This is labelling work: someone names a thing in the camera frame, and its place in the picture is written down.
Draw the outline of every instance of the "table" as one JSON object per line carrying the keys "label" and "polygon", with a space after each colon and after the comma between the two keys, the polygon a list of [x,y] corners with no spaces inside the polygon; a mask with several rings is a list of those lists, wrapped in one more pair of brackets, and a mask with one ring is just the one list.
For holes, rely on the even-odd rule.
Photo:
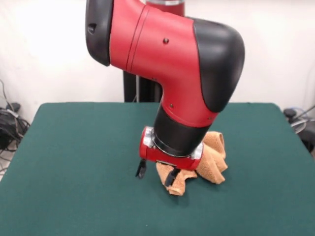
{"label": "table", "polygon": [[0,182],[3,236],[313,236],[315,166],[274,104],[229,104],[211,130],[226,144],[213,185],[134,177],[158,104],[44,104]]}

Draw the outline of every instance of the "gray cable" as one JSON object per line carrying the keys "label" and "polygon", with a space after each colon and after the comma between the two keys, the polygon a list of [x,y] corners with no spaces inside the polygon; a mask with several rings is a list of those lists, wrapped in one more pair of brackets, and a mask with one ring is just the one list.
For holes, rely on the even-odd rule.
{"label": "gray cable", "polygon": [[300,120],[300,121],[297,121],[297,122],[295,122],[295,123],[292,123],[292,124],[291,124],[291,127],[293,128],[293,127],[295,127],[295,126],[297,126],[297,125],[304,124],[304,123],[308,123],[308,122],[314,122],[314,121],[315,121],[315,119],[304,119],[304,120]]}

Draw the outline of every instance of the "crumpled cloth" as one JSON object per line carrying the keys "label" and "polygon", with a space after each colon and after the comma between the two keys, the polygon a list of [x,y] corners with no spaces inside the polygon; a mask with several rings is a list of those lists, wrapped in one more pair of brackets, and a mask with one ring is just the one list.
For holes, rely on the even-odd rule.
{"label": "crumpled cloth", "polygon": [[[204,147],[200,163],[195,171],[181,170],[172,186],[165,187],[172,195],[182,196],[186,189],[185,180],[197,178],[198,175],[214,184],[225,181],[222,172],[227,169],[225,163],[224,138],[220,132],[209,131],[202,140]],[[156,163],[157,172],[164,185],[166,177],[174,169],[170,165]]]}

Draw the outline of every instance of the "red robot arm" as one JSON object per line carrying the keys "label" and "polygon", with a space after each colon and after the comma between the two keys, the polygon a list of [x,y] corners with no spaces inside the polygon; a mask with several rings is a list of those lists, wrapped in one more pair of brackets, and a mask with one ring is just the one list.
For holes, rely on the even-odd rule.
{"label": "red robot arm", "polygon": [[[140,157],[194,170],[201,141],[241,76],[245,47],[240,34],[139,0],[88,0],[86,42],[98,62],[163,88],[154,127],[143,132]],[[151,143],[144,141],[150,138]]]}

